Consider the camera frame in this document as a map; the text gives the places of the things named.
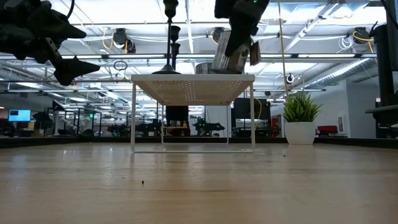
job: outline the yellow cable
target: yellow cable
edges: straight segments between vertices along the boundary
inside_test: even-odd
[[[214,31],[211,31],[211,33],[210,33],[211,40],[212,40],[215,44],[218,44],[218,43],[213,39],[213,34],[214,34]]]
[[[356,33],[357,33],[356,31],[353,32],[353,37],[355,37],[355,39],[362,40],[362,41],[373,41],[373,39],[364,39],[364,38],[357,37],[357,36],[355,36]]]
[[[261,117],[262,103],[261,103],[261,101],[259,99],[257,99],[257,98],[255,98],[255,99],[260,103],[260,112],[259,112],[259,117],[257,118],[257,122],[258,122],[260,120],[260,117]]]
[[[112,39],[111,39],[111,46],[110,46],[110,47],[108,47],[108,46],[105,44],[105,39],[102,39],[102,45],[104,45],[104,48],[106,48],[106,49],[111,49],[111,48],[112,48],[112,46],[113,46],[113,34],[114,34],[114,33],[112,33]]]
[[[278,8],[279,8],[280,48],[281,48],[281,52],[282,52],[282,64],[283,64],[283,69],[284,69],[285,92],[286,92],[286,97],[289,97],[289,91],[288,91],[288,89],[287,89],[287,81],[286,81],[284,34],[283,34],[283,32],[282,32],[282,14],[281,14],[281,12],[280,12],[280,0],[278,0]]]
[[[368,41],[368,44],[369,44],[369,48],[371,49],[371,52],[373,53],[373,48],[372,48],[371,42]]]

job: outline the potted plant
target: potted plant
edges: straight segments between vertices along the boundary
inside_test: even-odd
[[[289,144],[312,144],[315,139],[314,119],[321,105],[316,105],[310,95],[299,93],[287,97],[284,108],[285,135]]]

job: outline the perforated tabletop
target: perforated tabletop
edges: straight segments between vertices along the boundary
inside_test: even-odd
[[[227,106],[252,82],[254,75],[133,75],[150,97],[162,105]]]

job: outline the green plant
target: green plant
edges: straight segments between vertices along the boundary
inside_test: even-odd
[[[310,95],[306,96],[304,93],[287,97],[284,105],[284,118],[287,122],[312,122],[321,107],[313,103]]]

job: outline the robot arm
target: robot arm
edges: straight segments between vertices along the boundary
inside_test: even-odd
[[[50,61],[55,78],[69,85],[80,75],[95,72],[99,66],[63,59],[58,52],[67,38],[84,38],[86,33],[69,24],[67,16],[51,9],[49,1],[0,0],[0,52],[17,59],[32,57],[39,63]]]

